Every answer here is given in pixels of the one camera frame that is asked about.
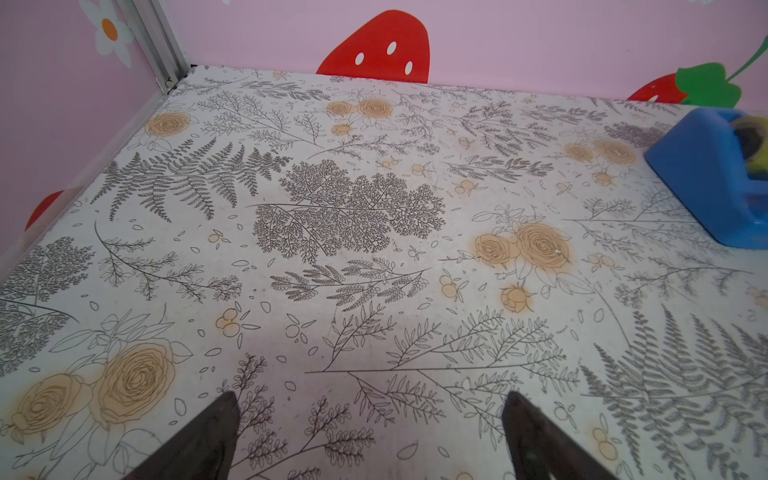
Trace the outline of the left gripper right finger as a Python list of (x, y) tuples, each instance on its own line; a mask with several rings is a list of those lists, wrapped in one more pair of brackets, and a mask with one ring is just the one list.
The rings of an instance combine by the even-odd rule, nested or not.
[(517, 479), (616, 479), (523, 394), (507, 394), (501, 421)]

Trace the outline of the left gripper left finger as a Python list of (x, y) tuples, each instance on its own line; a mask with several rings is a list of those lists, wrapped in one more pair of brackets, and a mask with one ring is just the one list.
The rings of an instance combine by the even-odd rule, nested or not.
[(240, 418), (235, 392), (221, 394), (125, 479), (226, 480), (236, 450)]

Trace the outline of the blue tape dispenser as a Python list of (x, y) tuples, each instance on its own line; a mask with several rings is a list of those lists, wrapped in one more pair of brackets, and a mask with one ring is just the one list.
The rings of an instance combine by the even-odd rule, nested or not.
[(719, 243), (767, 248), (767, 118), (698, 107), (645, 159)]

